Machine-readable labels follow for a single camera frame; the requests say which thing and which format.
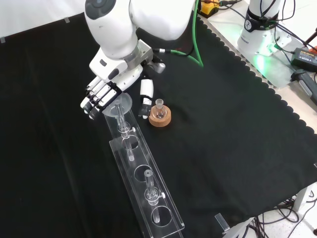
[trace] glass bottle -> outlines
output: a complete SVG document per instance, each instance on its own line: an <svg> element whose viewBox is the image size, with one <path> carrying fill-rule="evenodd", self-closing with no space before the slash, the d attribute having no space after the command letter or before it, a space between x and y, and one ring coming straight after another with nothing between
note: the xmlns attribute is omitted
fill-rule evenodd
<svg viewBox="0 0 317 238"><path fill-rule="evenodd" d="M162 99L157 99L155 101L156 106L153 108L153 117L161 119L166 117L167 110L163 105L164 101Z"/></svg>

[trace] scalloped edge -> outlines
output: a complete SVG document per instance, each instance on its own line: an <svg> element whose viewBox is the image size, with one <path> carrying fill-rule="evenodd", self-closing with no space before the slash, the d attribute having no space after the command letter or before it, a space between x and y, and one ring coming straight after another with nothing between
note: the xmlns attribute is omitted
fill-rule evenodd
<svg viewBox="0 0 317 238"><path fill-rule="evenodd" d="M270 84L269 81L236 48L231 46L229 42L226 42L227 40L223 40L225 39L225 37L221 33L219 33L216 29L211 29L210 26L206 24L206 22L210 24L208 22L208 19L202 18L201 16L198 16L198 18L199 19L197 21L197 24L202 24L206 28L206 30L210 30L211 33L215 35L216 39L220 41L221 43L223 43L223 47L225 48L225 50L229 51L229 53L232 56L234 56L237 60L239 60L243 64L243 66L248 69L248 71L250 72L250 74L252 74L252 76L255 76L256 79L260 79L262 85L265 86L274 96L276 96L279 99L279 101L282 104L286 106L288 113L294 119L299 121L300 126L303 127L304 130L308 130L309 133L312 133L312 135L317 138L317 131L315 132L313 128L311 128L310 126L307 126L306 122L303 119L301 119L301 116L297 114L296 112L294 112L294 109L291 106L289 106L285 100L282 99L281 95L278 94L277 90L279 88Z"/></svg>

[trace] green light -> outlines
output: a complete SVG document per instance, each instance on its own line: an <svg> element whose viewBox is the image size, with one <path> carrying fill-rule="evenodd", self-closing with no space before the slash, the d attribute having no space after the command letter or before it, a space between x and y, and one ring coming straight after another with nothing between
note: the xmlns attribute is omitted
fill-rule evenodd
<svg viewBox="0 0 317 238"><path fill-rule="evenodd" d="M255 67L263 75L265 75L265 72L266 72L266 69L265 69L265 58L266 58L265 56L261 56L261 55L256 55L255 56Z"/></svg>

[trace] white wall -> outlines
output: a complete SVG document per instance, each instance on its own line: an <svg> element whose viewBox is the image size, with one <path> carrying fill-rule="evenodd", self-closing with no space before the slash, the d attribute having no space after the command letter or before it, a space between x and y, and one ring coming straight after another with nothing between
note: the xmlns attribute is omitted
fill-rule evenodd
<svg viewBox="0 0 317 238"><path fill-rule="evenodd" d="M84 11L85 0L0 0L0 37Z"/></svg>

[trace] yellow device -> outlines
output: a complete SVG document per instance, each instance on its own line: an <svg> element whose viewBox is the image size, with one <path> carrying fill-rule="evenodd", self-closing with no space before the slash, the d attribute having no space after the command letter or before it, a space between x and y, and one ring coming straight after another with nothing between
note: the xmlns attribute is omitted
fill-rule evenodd
<svg viewBox="0 0 317 238"><path fill-rule="evenodd" d="M200 15L206 18L214 15L219 11L219 0L212 0L213 2L202 2Z"/></svg>

